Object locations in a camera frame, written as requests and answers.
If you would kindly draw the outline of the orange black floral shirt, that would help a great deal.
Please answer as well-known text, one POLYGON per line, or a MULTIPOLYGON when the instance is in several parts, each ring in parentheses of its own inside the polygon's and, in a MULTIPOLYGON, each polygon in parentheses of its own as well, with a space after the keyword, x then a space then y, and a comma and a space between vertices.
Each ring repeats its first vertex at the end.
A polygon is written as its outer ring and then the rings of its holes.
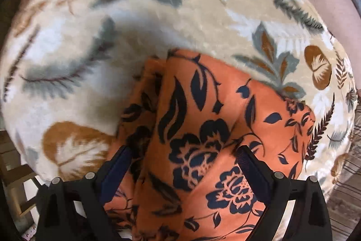
POLYGON ((150 57, 115 142, 132 163, 105 210, 132 240, 245 240, 264 205, 236 149, 295 179, 314 123, 306 104, 213 57, 150 57))

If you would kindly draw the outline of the striped brown floral cushion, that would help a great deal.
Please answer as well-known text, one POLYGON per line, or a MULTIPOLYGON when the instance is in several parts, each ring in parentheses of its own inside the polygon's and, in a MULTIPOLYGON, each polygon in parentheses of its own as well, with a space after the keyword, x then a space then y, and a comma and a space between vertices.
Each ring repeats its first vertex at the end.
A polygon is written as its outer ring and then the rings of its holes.
POLYGON ((360 221, 360 106, 352 131, 349 152, 327 202, 333 240, 347 240, 360 221))

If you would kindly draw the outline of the wooden stool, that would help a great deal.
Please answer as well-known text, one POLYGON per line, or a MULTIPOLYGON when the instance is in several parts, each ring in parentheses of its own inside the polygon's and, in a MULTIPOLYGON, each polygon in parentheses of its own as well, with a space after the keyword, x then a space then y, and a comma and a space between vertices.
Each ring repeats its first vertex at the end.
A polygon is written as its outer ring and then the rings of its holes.
POLYGON ((27 165, 21 164, 18 150, 5 130, 1 130, 1 181, 7 193, 10 212, 16 219, 24 217, 35 207, 35 196, 26 197, 24 183, 30 180, 35 187, 39 182, 35 172, 27 165))

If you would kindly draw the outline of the cream leaf-print fleece blanket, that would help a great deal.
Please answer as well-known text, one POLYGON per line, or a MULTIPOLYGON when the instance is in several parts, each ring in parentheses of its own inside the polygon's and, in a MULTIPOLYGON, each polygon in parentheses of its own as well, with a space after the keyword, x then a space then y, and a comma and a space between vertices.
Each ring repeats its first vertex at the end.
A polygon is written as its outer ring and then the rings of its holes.
POLYGON ((144 61, 177 47, 305 101, 320 133, 301 176, 341 184, 356 88, 315 0, 21 0, 1 34, 4 125, 45 182, 103 159, 103 138, 76 134, 114 135, 144 61))

